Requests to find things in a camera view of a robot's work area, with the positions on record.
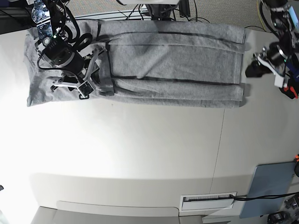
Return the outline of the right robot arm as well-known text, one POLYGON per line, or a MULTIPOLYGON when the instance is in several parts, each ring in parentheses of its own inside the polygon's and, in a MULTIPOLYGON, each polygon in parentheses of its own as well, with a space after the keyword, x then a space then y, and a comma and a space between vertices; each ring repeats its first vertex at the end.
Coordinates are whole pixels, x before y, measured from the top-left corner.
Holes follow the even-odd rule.
POLYGON ((51 90, 66 87, 77 90, 79 99, 88 99, 96 90, 96 60, 105 50, 95 48, 90 54, 80 52, 92 43, 90 33, 82 34, 79 25, 64 0, 33 1, 31 17, 36 24, 38 41, 35 44, 38 60, 46 61, 48 70, 61 71, 51 90))

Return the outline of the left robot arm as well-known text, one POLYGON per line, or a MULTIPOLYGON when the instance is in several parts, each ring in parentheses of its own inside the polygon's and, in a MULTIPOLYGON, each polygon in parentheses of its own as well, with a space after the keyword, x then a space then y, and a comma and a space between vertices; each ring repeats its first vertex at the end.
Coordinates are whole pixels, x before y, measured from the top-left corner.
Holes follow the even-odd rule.
POLYGON ((262 77, 271 73, 276 87, 287 88, 291 79, 287 74, 288 64, 296 68, 299 66, 299 19, 287 0, 261 0, 258 11, 264 25, 278 40, 253 54, 245 75, 262 77))

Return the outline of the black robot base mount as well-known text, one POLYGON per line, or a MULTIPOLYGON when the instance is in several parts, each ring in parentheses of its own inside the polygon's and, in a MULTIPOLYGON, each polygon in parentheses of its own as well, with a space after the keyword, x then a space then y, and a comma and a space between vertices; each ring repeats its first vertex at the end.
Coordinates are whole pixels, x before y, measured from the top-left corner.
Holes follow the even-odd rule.
POLYGON ((171 18, 171 13, 178 8, 178 4, 145 4, 145 6, 147 9, 145 13, 139 11, 142 19, 149 16, 152 21, 175 21, 171 18))

